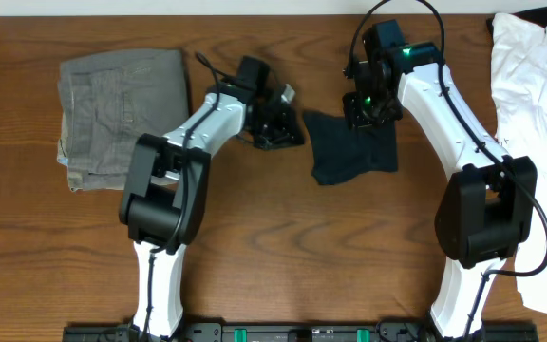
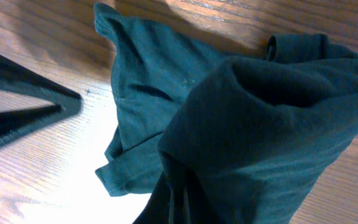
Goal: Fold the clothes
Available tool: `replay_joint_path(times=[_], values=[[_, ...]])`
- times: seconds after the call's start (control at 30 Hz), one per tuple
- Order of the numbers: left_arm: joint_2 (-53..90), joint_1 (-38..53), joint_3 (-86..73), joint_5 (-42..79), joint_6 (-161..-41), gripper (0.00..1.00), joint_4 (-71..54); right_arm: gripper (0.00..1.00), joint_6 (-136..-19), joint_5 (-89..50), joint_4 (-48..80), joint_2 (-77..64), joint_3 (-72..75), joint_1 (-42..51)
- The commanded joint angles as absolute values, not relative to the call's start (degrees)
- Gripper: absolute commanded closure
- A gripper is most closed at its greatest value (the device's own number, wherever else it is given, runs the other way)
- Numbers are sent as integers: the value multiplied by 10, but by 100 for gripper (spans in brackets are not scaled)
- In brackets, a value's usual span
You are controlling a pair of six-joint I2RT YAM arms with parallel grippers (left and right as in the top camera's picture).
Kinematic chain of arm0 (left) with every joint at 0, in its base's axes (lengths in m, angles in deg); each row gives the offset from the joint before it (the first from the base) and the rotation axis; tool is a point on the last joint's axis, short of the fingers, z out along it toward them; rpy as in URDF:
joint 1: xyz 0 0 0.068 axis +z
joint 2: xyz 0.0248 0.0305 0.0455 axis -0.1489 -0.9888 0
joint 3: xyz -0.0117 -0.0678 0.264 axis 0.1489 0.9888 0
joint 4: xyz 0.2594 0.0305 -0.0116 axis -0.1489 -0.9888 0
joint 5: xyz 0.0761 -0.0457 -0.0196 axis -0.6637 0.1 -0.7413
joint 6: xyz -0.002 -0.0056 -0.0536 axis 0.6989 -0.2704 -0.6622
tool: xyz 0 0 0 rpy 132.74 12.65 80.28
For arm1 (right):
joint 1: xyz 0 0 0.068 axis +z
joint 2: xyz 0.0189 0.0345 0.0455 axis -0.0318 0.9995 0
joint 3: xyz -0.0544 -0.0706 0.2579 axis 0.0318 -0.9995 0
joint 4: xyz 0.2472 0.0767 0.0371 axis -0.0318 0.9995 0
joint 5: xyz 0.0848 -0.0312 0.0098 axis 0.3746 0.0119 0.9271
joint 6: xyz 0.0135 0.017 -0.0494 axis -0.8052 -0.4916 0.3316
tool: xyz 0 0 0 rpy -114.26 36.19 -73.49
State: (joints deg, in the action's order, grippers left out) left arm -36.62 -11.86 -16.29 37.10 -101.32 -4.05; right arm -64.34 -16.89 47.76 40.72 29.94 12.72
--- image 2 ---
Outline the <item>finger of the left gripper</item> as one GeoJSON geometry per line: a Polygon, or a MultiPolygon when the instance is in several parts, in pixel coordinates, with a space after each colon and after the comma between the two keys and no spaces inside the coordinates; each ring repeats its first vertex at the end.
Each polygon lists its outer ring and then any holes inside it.
{"type": "Polygon", "coordinates": [[[0,55],[0,147],[78,114],[81,96],[0,55]]]}

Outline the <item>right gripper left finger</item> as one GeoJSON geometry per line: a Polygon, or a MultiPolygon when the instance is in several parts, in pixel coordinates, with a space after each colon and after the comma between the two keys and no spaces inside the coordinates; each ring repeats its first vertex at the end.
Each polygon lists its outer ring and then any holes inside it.
{"type": "Polygon", "coordinates": [[[162,173],[142,213],[133,224],[174,224],[174,193],[162,173]]]}

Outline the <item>black t-shirt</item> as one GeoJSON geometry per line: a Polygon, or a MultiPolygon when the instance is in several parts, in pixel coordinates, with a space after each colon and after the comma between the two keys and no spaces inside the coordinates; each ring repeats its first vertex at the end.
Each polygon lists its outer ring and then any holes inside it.
{"type": "Polygon", "coordinates": [[[94,16],[116,47],[118,126],[96,171],[112,197],[152,195],[164,173],[174,223],[188,179],[215,223],[288,223],[358,135],[358,53],[323,34],[273,35],[255,58],[107,4],[94,16]]]}

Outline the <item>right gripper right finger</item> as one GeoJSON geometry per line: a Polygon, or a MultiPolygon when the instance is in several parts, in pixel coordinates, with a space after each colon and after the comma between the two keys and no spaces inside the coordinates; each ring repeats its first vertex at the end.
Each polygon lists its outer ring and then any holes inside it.
{"type": "Polygon", "coordinates": [[[188,179],[184,189],[185,223],[213,224],[216,221],[208,199],[200,184],[188,179]]]}

